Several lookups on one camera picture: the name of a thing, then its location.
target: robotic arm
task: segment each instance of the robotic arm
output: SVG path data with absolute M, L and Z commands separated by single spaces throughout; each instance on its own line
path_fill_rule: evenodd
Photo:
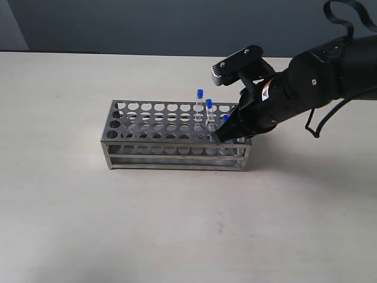
M 277 73 L 262 59 L 263 50 L 251 45 L 212 67 L 215 85 L 241 80 L 245 88 L 228 120 L 212 134 L 217 143 L 253 137 L 279 123 L 311 110 L 305 129 L 315 138 L 324 124 L 351 100 L 377 100 L 377 35 L 355 39 L 353 25 L 332 13 L 331 2 L 352 6 L 365 27 L 377 32 L 365 7 L 354 0 L 330 0 L 323 10 L 329 21 L 344 25 L 347 35 L 295 56 Z M 310 122 L 316 108 L 343 100 L 314 131 Z

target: white table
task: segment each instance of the white table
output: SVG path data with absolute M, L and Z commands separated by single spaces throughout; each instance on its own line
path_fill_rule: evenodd
M 376 102 L 255 138 L 249 172 L 107 169 L 111 99 L 236 101 L 218 60 L 0 53 L 0 282 L 377 281 Z

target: blue test tube cap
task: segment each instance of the blue test tube cap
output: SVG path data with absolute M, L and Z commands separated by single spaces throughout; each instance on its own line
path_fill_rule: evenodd
M 207 108 L 211 109 L 212 108 L 212 99 L 207 99 L 206 105 L 207 105 Z
M 203 90 L 198 90 L 198 98 L 202 99 L 203 98 Z

